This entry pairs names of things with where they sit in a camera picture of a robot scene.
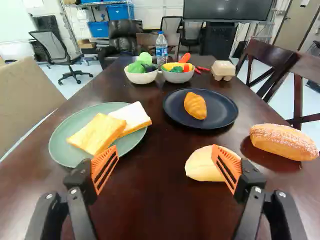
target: blue storage bin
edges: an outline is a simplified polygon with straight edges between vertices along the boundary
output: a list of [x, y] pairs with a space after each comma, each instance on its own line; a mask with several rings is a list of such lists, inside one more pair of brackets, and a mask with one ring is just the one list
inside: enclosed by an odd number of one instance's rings
[[107, 21], [89, 21], [88, 26], [94, 38], [105, 38], [109, 36], [109, 25]]
[[112, 4], [106, 6], [106, 9], [109, 14], [109, 20], [120, 20], [120, 19], [135, 19], [134, 16], [134, 6], [129, 4], [129, 12], [128, 12], [128, 4]]
[[82, 4], [88, 4], [88, 3], [98, 3], [101, 2], [101, 0], [81, 0]]

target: mesh office chair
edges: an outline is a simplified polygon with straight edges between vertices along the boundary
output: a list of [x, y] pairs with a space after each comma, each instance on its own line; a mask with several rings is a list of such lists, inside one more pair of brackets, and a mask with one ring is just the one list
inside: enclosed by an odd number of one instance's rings
[[161, 20], [161, 31], [164, 34], [176, 34], [181, 24], [182, 16], [163, 16]]
[[200, 44], [200, 31], [204, 25], [203, 21], [184, 21], [181, 45], [190, 48]]
[[50, 64], [56, 65], [68, 65], [70, 72], [64, 73], [62, 78], [58, 80], [58, 84], [62, 85], [61, 82], [63, 79], [73, 77], [76, 80], [77, 84], [81, 84], [81, 81], [77, 79], [76, 75], [89, 75], [93, 77], [91, 73], [74, 71], [71, 68], [71, 65], [79, 61], [83, 55], [77, 55], [76, 57], [71, 58], [67, 52], [67, 47], [51, 30], [37, 30], [31, 31], [29, 34], [36, 39], [40, 44], [43, 45], [47, 61]]

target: white bowl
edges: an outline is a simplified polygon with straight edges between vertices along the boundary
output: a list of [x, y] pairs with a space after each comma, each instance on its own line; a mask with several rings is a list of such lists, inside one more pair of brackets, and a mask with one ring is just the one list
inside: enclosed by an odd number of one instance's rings
[[124, 72], [126, 77], [130, 80], [130, 82], [134, 84], [149, 84], [152, 83], [158, 74], [158, 69], [146, 72], [146, 73], [131, 73], [128, 72], [128, 66], [124, 68]]
[[170, 71], [162, 70], [162, 74], [164, 78], [172, 84], [183, 84], [188, 82], [194, 75], [194, 72], [195, 72], [195, 66], [193, 66], [193, 69], [191, 71], [187, 71], [187, 72], [170, 72]]

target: water bottle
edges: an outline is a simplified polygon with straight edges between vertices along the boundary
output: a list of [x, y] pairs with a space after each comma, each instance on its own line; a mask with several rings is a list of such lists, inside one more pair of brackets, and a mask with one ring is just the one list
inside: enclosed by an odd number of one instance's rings
[[163, 31], [159, 31], [159, 36], [155, 41], [155, 55], [156, 55], [156, 63], [158, 64], [158, 67], [161, 67], [163, 64], [167, 62], [168, 42], [165, 38]]

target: green plate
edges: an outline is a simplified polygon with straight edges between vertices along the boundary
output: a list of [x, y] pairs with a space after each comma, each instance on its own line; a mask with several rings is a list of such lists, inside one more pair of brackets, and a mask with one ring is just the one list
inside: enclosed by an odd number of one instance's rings
[[[92, 159], [92, 155], [67, 143], [66, 139], [87, 123], [98, 113], [108, 114], [129, 105], [126, 102], [107, 102], [87, 107], [64, 120], [52, 133], [49, 140], [49, 153], [58, 164], [69, 168], [75, 168], [83, 159]], [[112, 145], [116, 145], [119, 157], [133, 149], [144, 137], [147, 128], [144, 127], [127, 136], [117, 139]]]

